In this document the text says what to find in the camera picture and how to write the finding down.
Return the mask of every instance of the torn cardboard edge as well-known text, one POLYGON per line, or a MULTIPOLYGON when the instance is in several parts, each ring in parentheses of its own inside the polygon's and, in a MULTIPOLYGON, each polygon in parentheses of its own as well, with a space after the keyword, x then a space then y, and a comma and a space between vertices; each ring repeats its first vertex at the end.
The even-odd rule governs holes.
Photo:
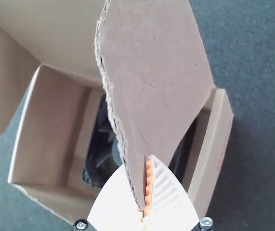
POLYGON ((130 171, 129 171, 129 166, 126 164, 128 162, 126 158, 126 153, 127 153, 127 143, 128 141, 126 140, 126 136, 124 134, 123 130, 123 125, 121 120, 118 118, 115 110, 114 110, 114 105, 113 105, 113 83, 108 79, 107 72, 104 68, 104 60, 103 57, 100 55, 100 28, 101 28, 101 23, 105 21, 106 15, 108 12, 109 4, 111 0, 105 0, 105 4, 100 16, 99 21, 97 22, 97 27, 95 31, 95 38, 94 38, 94 53, 95 53, 95 58, 97 61, 97 65, 99 67, 100 74, 102 76, 102 83, 103 83, 103 89, 105 90, 106 93, 106 103, 107 103, 107 115, 108 115, 108 120, 112 126, 113 132, 116 136, 116 139, 118 140, 118 150, 120 154, 120 158, 122 163, 125 166, 126 174, 130 182, 131 186, 131 191, 132 195, 135 199, 135 202, 139 209, 142 209, 144 207, 144 203, 140 204, 136 195, 135 195, 135 188, 134 185, 131 184, 131 178, 130 178, 130 171))
MULTIPOLYGON (((103 91, 90 90, 87 100, 82 100, 84 111, 77 110, 85 89, 88 87, 63 73, 45 66, 37 69, 23 108, 8 177, 8 182, 23 194, 69 223, 87 217, 99 193, 97 188, 82 182, 81 173, 103 91), (70 92, 76 89, 78 93, 72 96, 70 92), (71 97, 64 101, 63 96, 68 95, 71 97), (65 112, 70 112, 66 120, 54 116, 65 112), (61 129, 61 132, 54 129, 58 119, 71 129, 61 129), (61 143, 70 142, 75 144, 70 147, 71 151, 57 148, 61 143)), ((213 92, 207 108, 200 112, 204 119, 196 130, 189 167, 182 182, 200 217, 208 209, 233 118, 225 90, 213 92)))

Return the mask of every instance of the metal screw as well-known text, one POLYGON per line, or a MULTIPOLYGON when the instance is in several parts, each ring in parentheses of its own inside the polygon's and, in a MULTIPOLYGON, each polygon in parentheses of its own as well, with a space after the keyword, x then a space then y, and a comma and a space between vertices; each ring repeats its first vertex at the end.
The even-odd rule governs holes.
POLYGON ((73 230, 86 230, 88 228, 88 222, 86 219, 78 219, 73 225, 73 230))
POLYGON ((199 226, 202 230, 209 230, 213 226, 213 220, 209 217, 204 217, 200 219, 199 226))

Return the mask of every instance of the cardboard flap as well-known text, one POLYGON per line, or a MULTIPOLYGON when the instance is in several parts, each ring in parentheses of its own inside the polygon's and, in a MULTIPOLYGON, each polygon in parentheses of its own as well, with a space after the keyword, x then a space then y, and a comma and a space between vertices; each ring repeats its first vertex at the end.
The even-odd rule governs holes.
POLYGON ((43 64, 101 83, 93 40, 104 0, 0 0, 0 27, 43 64))
POLYGON ((41 66, 29 86, 17 131, 8 182, 60 184, 67 181, 77 114, 90 89, 41 66))
POLYGON ((0 28, 0 134, 8 126, 39 62, 0 28))
POLYGON ((139 206, 144 158, 168 165, 214 88, 187 0, 107 0, 95 52, 109 119, 139 206))

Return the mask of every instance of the box wall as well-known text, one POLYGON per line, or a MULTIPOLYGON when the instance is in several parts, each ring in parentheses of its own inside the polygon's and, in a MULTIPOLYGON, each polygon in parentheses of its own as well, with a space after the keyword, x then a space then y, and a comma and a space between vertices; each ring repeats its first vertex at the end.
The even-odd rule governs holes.
POLYGON ((89 88, 42 66, 29 89, 15 142, 9 182, 58 184, 66 180, 74 151, 76 117, 89 88))
POLYGON ((0 28, 0 134, 7 128, 38 66, 39 61, 0 28))
POLYGON ((206 215, 213 195, 233 117, 226 91, 216 90, 207 131, 188 190, 188 195, 200 218, 206 215))
POLYGON ((19 185, 17 188, 31 200, 72 224, 78 218, 86 218, 95 197, 85 195, 67 186, 19 185))

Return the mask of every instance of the screw head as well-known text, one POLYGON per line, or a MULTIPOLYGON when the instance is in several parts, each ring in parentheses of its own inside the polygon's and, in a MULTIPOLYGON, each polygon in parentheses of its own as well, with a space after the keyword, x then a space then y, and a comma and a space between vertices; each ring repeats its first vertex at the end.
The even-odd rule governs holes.
POLYGON ((75 225, 75 227, 78 229, 78 230, 85 230, 87 228, 87 224, 84 223, 84 222, 79 222, 75 225))
POLYGON ((199 226, 202 230, 209 230, 213 226, 213 220, 209 217, 204 217, 199 221, 199 226))

